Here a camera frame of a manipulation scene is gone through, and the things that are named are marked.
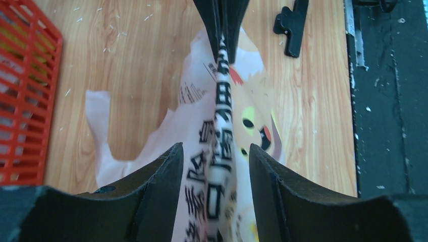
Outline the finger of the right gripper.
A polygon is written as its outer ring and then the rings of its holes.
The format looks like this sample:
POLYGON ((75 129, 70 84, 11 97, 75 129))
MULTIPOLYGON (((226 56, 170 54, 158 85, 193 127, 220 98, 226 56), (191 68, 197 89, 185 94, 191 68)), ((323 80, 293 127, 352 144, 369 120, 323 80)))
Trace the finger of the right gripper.
POLYGON ((205 25, 208 40, 211 46, 215 62, 218 59, 221 24, 218 0, 193 0, 200 17, 205 25))
POLYGON ((229 64, 236 59, 239 33, 249 0, 221 0, 221 25, 229 64))

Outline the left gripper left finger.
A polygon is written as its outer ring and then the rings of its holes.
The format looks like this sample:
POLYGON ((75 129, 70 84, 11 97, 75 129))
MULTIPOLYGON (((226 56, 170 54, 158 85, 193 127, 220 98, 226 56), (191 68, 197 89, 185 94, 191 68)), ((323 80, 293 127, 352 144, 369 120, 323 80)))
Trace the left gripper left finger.
POLYGON ((176 143, 130 175, 79 194, 77 241, 171 241, 183 164, 183 144, 176 143))

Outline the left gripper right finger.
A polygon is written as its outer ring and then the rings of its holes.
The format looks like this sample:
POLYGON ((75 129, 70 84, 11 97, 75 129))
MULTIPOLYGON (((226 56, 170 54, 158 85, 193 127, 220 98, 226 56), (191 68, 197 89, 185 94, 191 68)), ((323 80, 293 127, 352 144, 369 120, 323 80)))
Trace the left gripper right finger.
POLYGON ((414 241, 397 196, 361 199, 332 191, 255 144, 249 165, 261 241, 414 241))

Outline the black bag clip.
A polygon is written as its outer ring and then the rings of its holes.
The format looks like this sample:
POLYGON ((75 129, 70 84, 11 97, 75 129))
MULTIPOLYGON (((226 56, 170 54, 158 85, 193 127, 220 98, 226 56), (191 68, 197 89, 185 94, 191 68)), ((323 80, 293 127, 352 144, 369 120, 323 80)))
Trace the black bag clip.
POLYGON ((284 54, 298 58, 301 51, 309 0, 295 0, 293 9, 282 7, 276 15, 273 32, 287 36, 284 54))

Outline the pink cat litter bag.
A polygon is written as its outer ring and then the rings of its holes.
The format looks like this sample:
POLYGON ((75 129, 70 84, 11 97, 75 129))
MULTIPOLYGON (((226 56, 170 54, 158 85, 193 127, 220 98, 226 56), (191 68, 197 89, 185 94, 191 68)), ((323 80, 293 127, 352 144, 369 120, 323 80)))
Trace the pink cat litter bag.
POLYGON ((117 160, 108 143, 110 94, 86 92, 85 113, 96 150, 96 182, 111 184, 182 143, 184 167, 173 241, 258 241, 249 176, 249 149, 258 145, 285 164, 274 115, 274 92, 258 48, 240 30, 230 84, 217 88, 205 30, 190 44, 179 104, 168 110, 134 160, 117 160))

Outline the red plastic shopping basket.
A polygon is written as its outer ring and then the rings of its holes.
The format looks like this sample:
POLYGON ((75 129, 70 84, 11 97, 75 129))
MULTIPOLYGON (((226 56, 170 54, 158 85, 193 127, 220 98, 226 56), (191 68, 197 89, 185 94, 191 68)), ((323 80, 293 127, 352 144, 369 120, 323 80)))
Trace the red plastic shopping basket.
POLYGON ((41 185, 63 36, 33 1, 1 1, 1 185, 41 185))

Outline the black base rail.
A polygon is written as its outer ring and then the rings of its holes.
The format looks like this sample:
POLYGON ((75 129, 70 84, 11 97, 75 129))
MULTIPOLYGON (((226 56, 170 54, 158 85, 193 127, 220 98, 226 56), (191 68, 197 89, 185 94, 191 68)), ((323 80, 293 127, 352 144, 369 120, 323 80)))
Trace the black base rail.
POLYGON ((427 1, 344 1, 357 194, 427 193, 427 1))

